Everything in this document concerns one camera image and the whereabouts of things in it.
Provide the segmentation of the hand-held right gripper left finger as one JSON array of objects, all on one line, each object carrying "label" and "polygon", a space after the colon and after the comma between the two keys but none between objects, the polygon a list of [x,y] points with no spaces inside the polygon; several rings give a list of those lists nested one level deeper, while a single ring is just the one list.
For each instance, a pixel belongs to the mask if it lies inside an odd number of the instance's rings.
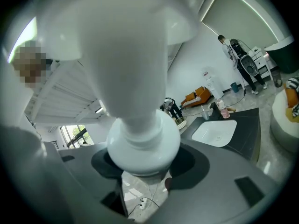
[{"label": "hand-held right gripper left finger", "polygon": [[128,222],[122,170],[101,145],[57,150],[28,131],[5,127],[4,168],[21,200],[42,222]]}]

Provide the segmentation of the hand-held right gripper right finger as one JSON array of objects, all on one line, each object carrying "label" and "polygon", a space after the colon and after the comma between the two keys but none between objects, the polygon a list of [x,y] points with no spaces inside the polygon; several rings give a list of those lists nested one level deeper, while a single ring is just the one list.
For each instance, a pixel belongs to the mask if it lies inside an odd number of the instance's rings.
[{"label": "hand-held right gripper right finger", "polygon": [[182,143],[169,195],[148,224],[250,224],[270,205],[275,182],[242,156]]}]

